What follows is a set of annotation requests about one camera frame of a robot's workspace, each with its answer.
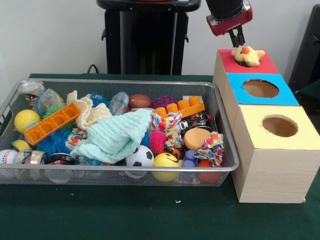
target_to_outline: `wooden box stack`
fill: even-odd
[[[219,88],[240,157],[232,173],[241,203],[302,203],[320,167],[320,136],[266,53],[240,66],[218,50]]]

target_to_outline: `pink spiky ball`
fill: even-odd
[[[154,154],[161,154],[165,151],[167,137],[164,132],[154,129],[150,132],[149,143],[150,150]]]

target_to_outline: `wire mesh basket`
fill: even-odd
[[[224,135],[224,153],[222,167],[137,167],[137,166],[92,166],[92,165],[32,165],[0,164],[1,171],[14,173],[7,179],[0,177],[0,184],[26,185],[115,185],[115,186],[209,186],[219,187],[229,172],[239,166],[239,157],[232,132],[218,88],[205,82],[156,82],[156,81],[114,81],[84,79],[38,79],[45,88],[51,88],[66,100],[73,90],[78,96],[99,92],[111,99],[118,92],[129,96],[145,94],[151,99],[163,95],[174,96],[180,100],[183,96],[202,96],[205,111],[211,115],[210,125]],[[14,127],[14,117],[24,109],[30,109],[25,97],[17,89],[21,81],[9,93],[0,108],[0,150],[11,149],[10,142],[23,139]],[[141,172],[133,177],[132,171]],[[155,175],[169,176],[171,181],[157,180]]]

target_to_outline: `yellow box top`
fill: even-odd
[[[239,107],[255,148],[320,150],[320,136],[302,106]]]

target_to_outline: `orange nose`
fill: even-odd
[[[243,54],[248,54],[248,53],[250,53],[250,49],[249,49],[248,47],[244,47],[244,48],[242,49],[242,53],[243,53]]]

